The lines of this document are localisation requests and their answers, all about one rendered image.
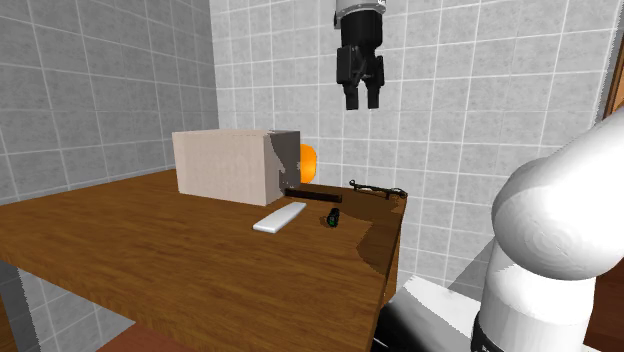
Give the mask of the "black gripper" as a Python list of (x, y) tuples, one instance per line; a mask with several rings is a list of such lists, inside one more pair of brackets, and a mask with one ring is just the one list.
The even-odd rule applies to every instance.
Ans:
[[(336, 83), (343, 87), (346, 109), (357, 110), (358, 85), (363, 66), (360, 51), (364, 56), (373, 56), (382, 44), (382, 15), (374, 10), (356, 11), (342, 17), (339, 24), (342, 47), (337, 49)], [(366, 59), (362, 81), (367, 88), (368, 108), (378, 109), (380, 89), (385, 85), (382, 56)]]

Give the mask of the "orange ball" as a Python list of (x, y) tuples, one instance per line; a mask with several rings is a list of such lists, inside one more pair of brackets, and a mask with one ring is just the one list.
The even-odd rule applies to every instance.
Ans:
[(317, 167), (317, 154), (314, 148), (307, 144), (300, 145), (300, 182), (310, 183), (314, 180)]

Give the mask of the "long black bar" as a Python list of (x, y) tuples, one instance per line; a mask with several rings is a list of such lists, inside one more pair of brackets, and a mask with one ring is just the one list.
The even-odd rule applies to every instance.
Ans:
[(326, 201), (326, 202), (333, 202), (333, 203), (342, 202), (342, 196), (340, 194), (307, 191), (307, 190), (300, 190), (300, 189), (294, 189), (294, 188), (286, 188), (284, 190), (284, 195), (289, 196), (289, 197)]

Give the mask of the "white flat remote control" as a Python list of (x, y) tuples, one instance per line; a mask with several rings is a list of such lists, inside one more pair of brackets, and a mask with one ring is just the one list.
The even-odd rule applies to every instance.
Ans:
[(255, 223), (252, 229), (275, 234), (297, 217), (306, 206), (307, 204), (303, 202), (291, 202)]

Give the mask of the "beige cardboard box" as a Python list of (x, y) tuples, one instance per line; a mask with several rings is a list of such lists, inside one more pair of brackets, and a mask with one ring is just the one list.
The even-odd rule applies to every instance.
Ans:
[(298, 131), (184, 131), (172, 143), (183, 194), (266, 206), (300, 185)]

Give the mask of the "brown wooden table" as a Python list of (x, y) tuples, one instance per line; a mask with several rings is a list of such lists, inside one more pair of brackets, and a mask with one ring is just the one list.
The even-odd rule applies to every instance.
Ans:
[(369, 352), (406, 202), (344, 188), (288, 204), (181, 194), (168, 170), (0, 206), (0, 260), (200, 352)]

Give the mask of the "brown wooden door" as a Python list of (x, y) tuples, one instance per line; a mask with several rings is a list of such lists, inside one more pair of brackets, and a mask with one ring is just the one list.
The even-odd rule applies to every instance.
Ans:
[[(603, 119), (624, 103), (623, 78), (624, 42), (619, 49)], [(585, 344), (601, 352), (624, 352), (624, 262), (597, 278)]]

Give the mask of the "dark robot stand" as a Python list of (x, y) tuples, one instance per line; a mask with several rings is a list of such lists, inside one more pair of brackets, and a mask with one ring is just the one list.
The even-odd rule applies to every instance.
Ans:
[(375, 338), (388, 352), (471, 352), (480, 302), (418, 276), (382, 308)]

